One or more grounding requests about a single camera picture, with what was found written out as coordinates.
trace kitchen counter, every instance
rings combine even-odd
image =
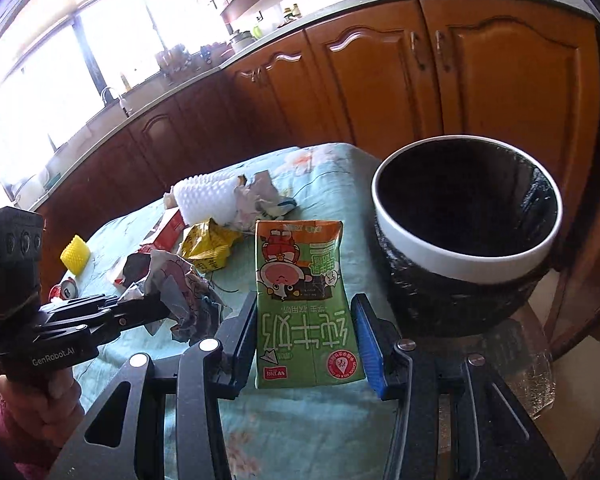
[[[115,127],[114,129],[112,129],[111,131],[109,131],[105,135],[103,135],[101,139],[99,139],[90,149],[87,150],[87,152],[85,152],[82,156],[80,156],[67,171],[64,172],[64,174],[54,184],[54,186],[51,189],[49,189],[49,191],[47,191],[43,196],[41,196],[30,209],[33,211],[36,211],[48,199],[48,197],[67,179],[67,177],[73,171],[75,171],[75,169],[78,168],[78,166],[80,166],[80,164],[83,163],[88,158],[88,156],[91,155],[91,153],[93,153],[95,150],[97,150],[107,140],[109,140],[112,136],[114,136],[120,130],[125,128],[132,121],[137,119],[141,114],[143,114],[144,112],[157,106],[158,104],[163,102],[165,99],[169,98],[170,96],[173,96],[174,94],[197,83],[198,81],[200,81],[204,78],[207,78],[213,74],[221,72],[222,70],[231,66],[234,62],[236,62],[240,59],[243,59],[244,57],[248,56],[249,54],[253,53],[254,51],[260,49],[263,46],[266,46],[269,43],[272,43],[275,40],[278,40],[279,38],[282,38],[283,36],[288,36],[290,33],[294,32],[296,30],[301,30],[313,23],[323,22],[330,18],[334,18],[335,16],[350,12],[352,10],[357,10],[362,7],[368,7],[368,6],[378,4],[378,3],[390,2],[390,1],[392,1],[392,0],[344,0],[342,2],[334,4],[332,6],[325,7],[324,9],[313,12],[313,13],[301,18],[300,20],[296,20],[288,25],[285,25],[285,27],[279,28],[278,30],[272,32],[271,34],[268,34],[264,38],[257,40],[256,42],[252,43],[250,46],[248,46],[244,50],[240,51],[238,54],[234,55],[229,60],[225,61],[222,65],[220,65],[214,69],[211,69],[208,72],[205,72],[199,76],[196,76],[196,77],[182,83],[181,85],[178,85],[178,86],[170,89],[169,91],[165,92],[163,95],[161,95],[154,101],[148,103],[147,105],[145,105],[144,107],[140,108],[138,111],[133,113],[129,118],[127,118],[125,121],[120,123],[117,127]],[[574,9],[574,10],[577,10],[582,13],[592,14],[589,7],[583,0],[544,0],[544,1],[550,2],[551,4],[558,5],[558,6],[569,7],[570,9]]]

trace red circular logo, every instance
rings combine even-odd
[[[358,368],[356,356],[349,350],[331,352],[327,359],[327,370],[336,379],[348,379]]]

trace trash can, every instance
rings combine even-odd
[[[485,332],[548,270],[562,200],[538,161],[504,142],[443,136],[387,158],[372,181],[389,301],[403,333]]]

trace cartoon cow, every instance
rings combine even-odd
[[[258,281],[267,286],[267,294],[274,294],[281,300],[287,296],[299,296],[300,291],[295,289],[296,283],[301,280],[310,282],[313,279],[296,265],[300,248],[290,231],[271,231],[262,245],[262,255],[266,263],[258,270]]]

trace crumpled yellow packaging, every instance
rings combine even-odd
[[[231,254],[232,244],[241,236],[236,231],[220,227],[210,218],[185,229],[178,256],[192,263],[199,272],[222,269]]]

